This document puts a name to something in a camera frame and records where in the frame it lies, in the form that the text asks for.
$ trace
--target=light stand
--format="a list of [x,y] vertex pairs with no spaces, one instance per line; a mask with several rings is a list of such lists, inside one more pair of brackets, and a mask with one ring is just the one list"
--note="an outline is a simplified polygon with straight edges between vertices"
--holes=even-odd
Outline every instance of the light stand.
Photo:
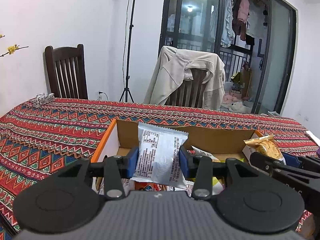
[[129,76],[129,60],[130,60],[131,34],[132,34],[132,28],[133,28],[132,22],[133,22],[133,11],[134,11],[135,1],[136,0],[133,0],[133,2],[132,2],[131,21],[130,21],[130,27],[129,27],[129,40],[128,40],[128,52],[127,52],[127,73],[126,73],[126,77],[125,77],[125,88],[124,88],[122,95],[121,95],[121,98],[119,100],[120,102],[122,101],[124,95],[125,95],[124,101],[128,102],[128,93],[130,95],[131,101],[134,102],[132,95],[130,93],[130,89],[129,89],[129,78],[130,78],[130,76]]

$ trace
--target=white stuffed bear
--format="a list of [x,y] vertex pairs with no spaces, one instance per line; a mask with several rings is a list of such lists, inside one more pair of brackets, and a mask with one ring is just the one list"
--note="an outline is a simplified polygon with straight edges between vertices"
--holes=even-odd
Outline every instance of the white stuffed bear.
[[249,114],[249,113],[251,113],[251,108],[244,106],[242,102],[234,102],[231,104],[231,107],[229,107],[229,111],[243,113],[243,114]]

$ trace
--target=jacket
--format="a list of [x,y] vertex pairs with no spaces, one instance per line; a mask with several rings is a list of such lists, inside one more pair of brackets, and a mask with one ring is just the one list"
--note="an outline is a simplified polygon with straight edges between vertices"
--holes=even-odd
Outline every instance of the jacket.
[[237,0],[233,7],[232,29],[235,35],[240,35],[240,39],[245,41],[246,23],[250,8],[249,0]]
[[191,69],[205,69],[202,81],[203,108],[219,110],[224,96],[224,63],[217,54],[163,46],[154,69],[144,104],[164,105],[184,80],[192,80]]

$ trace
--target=patterned tablecloth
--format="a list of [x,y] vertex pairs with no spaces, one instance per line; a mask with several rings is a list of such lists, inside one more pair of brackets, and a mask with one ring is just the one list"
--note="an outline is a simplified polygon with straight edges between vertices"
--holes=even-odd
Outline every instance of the patterned tablecloth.
[[[91,157],[113,118],[162,125],[257,129],[281,151],[316,155],[318,147],[293,119],[204,109],[56,98],[42,108],[23,103],[0,118],[0,211],[19,230],[12,202],[23,189],[80,157]],[[309,215],[305,212],[301,223]],[[0,239],[8,239],[0,231]]]

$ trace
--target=dark wooden chair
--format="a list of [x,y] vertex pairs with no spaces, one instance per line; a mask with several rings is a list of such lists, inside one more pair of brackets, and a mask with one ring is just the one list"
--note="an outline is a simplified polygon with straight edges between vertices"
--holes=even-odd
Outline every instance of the dark wooden chair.
[[183,81],[182,85],[178,87],[168,97],[165,102],[166,106],[187,106],[202,108],[203,92],[207,84],[202,84],[207,71],[203,69],[191,69],[193,80]]
[[88,99],[83,45],[44,50],[50,89],[58,98]]

